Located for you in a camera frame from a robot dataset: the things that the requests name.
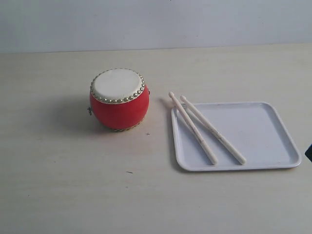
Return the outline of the white plastic tray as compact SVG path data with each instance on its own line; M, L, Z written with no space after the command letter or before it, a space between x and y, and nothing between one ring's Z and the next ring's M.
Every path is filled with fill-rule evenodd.
M265 102L196 103L195 107L246 158L241 165L191 112L187 113L218 158L213 165L180 112L171 110L175 157L186 171L294 168L302 157L276 110Z

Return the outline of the white drumstick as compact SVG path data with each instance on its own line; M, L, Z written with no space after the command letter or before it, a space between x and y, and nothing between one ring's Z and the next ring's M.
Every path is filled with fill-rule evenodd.
M211 161L211 163L213 165L216 165L218 163L217 157L215 156L215 154L212 152L212 150L210 149L210 147L208 146L207 142L204 140L202 134L200 133L200 131L197 129L197 127L195 126L195 124L193 123L193 121L190 119L190 117L188 116L187 112L185 111L185 109L183 108L183 106L181 105L181 103L178 101L178 99L175 97L173 92L169 92L168 93L169 97L171 98L171 100L173 101L175 107L178 109L178 111L180 112L182 118L184 119L185 123L187 124L187 126L190 128L190 131L193 133L193 135L195 136L195 138L197 139L198 143L200 144L201 148L203 149L203 151L206 153L207 157L209 158L209 160Z
M203 114L191 103L185 96L180 96L180 99L193 112L193 114L205 125L209 132L239 161L240 164L245 164L245 157L203 116Z

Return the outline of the red small drum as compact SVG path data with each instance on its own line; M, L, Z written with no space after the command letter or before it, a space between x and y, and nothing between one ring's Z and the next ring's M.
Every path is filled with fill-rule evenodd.
M104 127L125 131L142 122L150 103L143 76L128 68L101 72L92 80L88 112Z

